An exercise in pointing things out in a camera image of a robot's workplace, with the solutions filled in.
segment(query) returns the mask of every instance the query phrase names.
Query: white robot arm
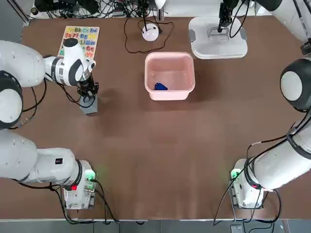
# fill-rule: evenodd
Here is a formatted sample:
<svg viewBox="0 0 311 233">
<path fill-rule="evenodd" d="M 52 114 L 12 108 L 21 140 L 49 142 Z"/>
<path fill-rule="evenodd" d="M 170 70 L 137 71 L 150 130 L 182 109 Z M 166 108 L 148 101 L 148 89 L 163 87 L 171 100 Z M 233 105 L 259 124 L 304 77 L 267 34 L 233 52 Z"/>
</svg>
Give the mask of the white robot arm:
<svg viewBox="0 0 311 233">
<path fill-rule="evenodd" d="M 224 0 L 229 5 L 232 0 Z M 257 208 L 263 190 L 271 191 L 311 169 L 311 7 L 307 0 L 256 0 L 303 42 L 304 58 L 287 66 L 281 74 L 284 98 L 307 115 L 284 140 L 258 157 L 240 159 L 231 171 L 234 202 L 238 208 Z"/>
<path fill-rule="evenodd" d="M 63 85 L 80 83 L 81 92 L 95 97 L 90 73 L 95 61 L 87 60 L 76 39 L 64 41 L 65 57 L 43 58 L 37 51 L 17 43 L 0 41 L 0 177 L 20 183 L 54 182 L 64 187 L 68 209 L 93 205 L 95 173 L 85 160 L 76 160 L 64 148 L 37 149 L 35 144 L 6 130 L 22 113 L 22 87 L 50 81 Z"/>
<path fill-rule="evenodd" d="M 43 58 L 27 46 L 0 40 L 0 129 L 18 122 L 23 108 L 21 88 L 39 85 L 44 77 L 62 85 L 80 84 L 80 103 L 96 98 L 98 84 L 91 78 L 95 61 L 85 58 L 77 39 L 67 39 L 63 46 L 63 59 Z"/>
</svg>

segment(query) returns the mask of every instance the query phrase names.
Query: white tray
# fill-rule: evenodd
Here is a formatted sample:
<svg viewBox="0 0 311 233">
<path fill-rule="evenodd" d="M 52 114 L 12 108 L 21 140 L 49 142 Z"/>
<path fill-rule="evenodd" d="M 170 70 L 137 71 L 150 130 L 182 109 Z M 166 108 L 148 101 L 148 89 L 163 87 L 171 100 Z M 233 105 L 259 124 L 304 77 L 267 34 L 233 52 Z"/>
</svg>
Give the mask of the white tray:
<svg viewBox="0 0 311 233">
<path fill-rule="evenodd" d="M 218 17 L 196 17 L 189 23 L 189 39 L 193 54 L 200 59 L 228 59 L 242 58 L 247 53 L 246 33 L 242 28 L 240 32 L 228 41 L 214 41 L 208 38 L 207 30 L 217 27 Z M 241 23 L 234 20 L 232 32 L 239 29 Z"/>
</svg>

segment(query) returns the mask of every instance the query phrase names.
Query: white lamp base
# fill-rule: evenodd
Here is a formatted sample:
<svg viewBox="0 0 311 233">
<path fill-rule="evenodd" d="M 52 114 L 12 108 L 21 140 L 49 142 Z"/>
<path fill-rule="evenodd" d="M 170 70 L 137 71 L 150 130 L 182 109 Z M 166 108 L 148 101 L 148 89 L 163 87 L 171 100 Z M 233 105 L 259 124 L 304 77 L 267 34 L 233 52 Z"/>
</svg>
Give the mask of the white lamp base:
<svg viewBox="0 0 311 233">
<path fill-rule="evenodd" d="M 149 42 L 155 41 L 159 37 L 159 28 L 154 23 L 148 23 L 147 30 L 145 26 L 142 29 L 142 37 Z"/>
</svg>

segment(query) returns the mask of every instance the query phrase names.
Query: table surface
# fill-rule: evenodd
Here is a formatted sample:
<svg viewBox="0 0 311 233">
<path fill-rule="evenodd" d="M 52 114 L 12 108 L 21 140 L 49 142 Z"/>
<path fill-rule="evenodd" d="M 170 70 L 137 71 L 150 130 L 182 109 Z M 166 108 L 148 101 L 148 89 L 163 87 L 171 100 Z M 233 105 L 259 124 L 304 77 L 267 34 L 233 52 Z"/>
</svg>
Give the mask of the table surface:
<svg viewBox="0 0 311 233">
<path fill-rule="evenodd" d="M 160 47 L 142 40 L 139 19 L 126 25 L 128 48 Z M 191 52 L 190 18 L 172 18 L 174 30 L 163 51 Z M 93 71 L 99 82 L 99 111 L 85 116 L 63 91 L 48 83 L 34 120 L 17 133 L 38 148 L 70 148 L 99 174 L 107 200 L 119 219 L 211 219 L 227 188 L 229 172 L 245 157 L 249 144 L 283 135 L 301 115 L 282 97 L 282 70 L 301 57 L 300 42 L 273 17 L 248 17 L 248 53 L 242 59 L 199 60 L 194 56 L 196 87 L 184 101 L 157 102 L 144 88 L 144 54 L 124 48 L 125 19 L 33 20 L 22 43 L 43 55 L 57 54 L 66 26 L 99 26 Z M 44 85 L 36 87 L 41 96 Z M 77 95 L 76 88 L 67 90 Z M 25 106 L 33 96 L 24 90 Z M 262 151 L 257 146 L 251 155 Z M 282 218 L 311 218 L 311 174 L 280 188 Z M 0 180 L 0 218 L 63 218 L 57 196 Z M 274 218 L 278 202 L 269 195 L 256 218 Z M 72 217 L 103 218 L 103 204 Z M 238 211 L 237 217 L 250 217 Z M 218 218 L 233 218 L 227 196 Z"/>
</svg>

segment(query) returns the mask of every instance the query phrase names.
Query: blue object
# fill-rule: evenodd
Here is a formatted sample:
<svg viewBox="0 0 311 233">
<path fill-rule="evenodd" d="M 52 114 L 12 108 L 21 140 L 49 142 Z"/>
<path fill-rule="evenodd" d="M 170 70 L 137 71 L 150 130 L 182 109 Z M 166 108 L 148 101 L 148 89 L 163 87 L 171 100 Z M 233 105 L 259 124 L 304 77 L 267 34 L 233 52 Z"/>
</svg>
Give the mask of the blue object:
<svg viewBox="0 0 311 233">
<path fill-rule="evenodd" d="M 162 83 L 155 84 L 155 91 L 167 91 L 167 87 L 164 86 Z"/>
</svg>

